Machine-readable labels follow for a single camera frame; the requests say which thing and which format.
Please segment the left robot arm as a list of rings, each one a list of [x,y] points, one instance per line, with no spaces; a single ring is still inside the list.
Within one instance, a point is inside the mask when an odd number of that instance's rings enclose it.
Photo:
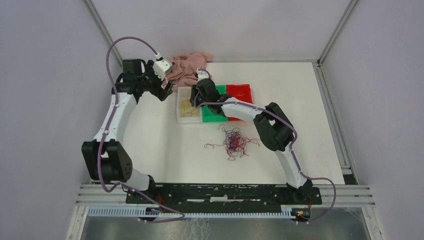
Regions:
[[[171,93],[173,83],[166,75],[173,64],[166,58],[144,61],[125,59],[122,73],[112,81],[111,103],[106,117],[91,141],[83,142],[81,151],[89,176],[104,184],[122,183],[138,190],[138,197],[149,204],[156,200],[158,191],[152,176],[134,169],[124,149],[125,131],[143,93],[149,92],[164,101]]]

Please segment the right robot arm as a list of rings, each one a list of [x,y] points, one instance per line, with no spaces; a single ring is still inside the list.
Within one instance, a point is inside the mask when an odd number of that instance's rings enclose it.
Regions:
[[[294,152],[297,132],[277,103],[259,106],[221,94],[210,78],[191,87],[190,102],[195,107],[207,107],[214,114],[253,124],[262,144],[275,153],[284,170],[289,199],[302,204],[309,198],[313,183],[302,172]]]

